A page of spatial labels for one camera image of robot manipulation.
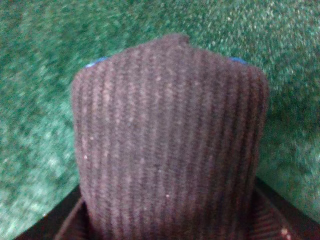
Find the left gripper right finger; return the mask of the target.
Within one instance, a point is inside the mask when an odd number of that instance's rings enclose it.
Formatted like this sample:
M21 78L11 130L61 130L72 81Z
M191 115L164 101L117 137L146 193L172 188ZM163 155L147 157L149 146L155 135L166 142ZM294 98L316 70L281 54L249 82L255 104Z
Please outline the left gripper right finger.
M263 194L271 201L271 203L284 215L288 220L293 230L302 237L303 240L319 240L320 239L320 224L301 210L293 206L285 200L274 189L268 186L263 180L256 177L256 186Z

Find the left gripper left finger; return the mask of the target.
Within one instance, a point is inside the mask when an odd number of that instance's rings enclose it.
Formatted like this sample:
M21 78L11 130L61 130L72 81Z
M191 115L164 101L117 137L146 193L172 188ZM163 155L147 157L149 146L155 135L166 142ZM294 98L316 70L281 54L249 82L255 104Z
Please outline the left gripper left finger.
M49 213L17 236L15 240L53 240L80 197L80 188L76 186Z

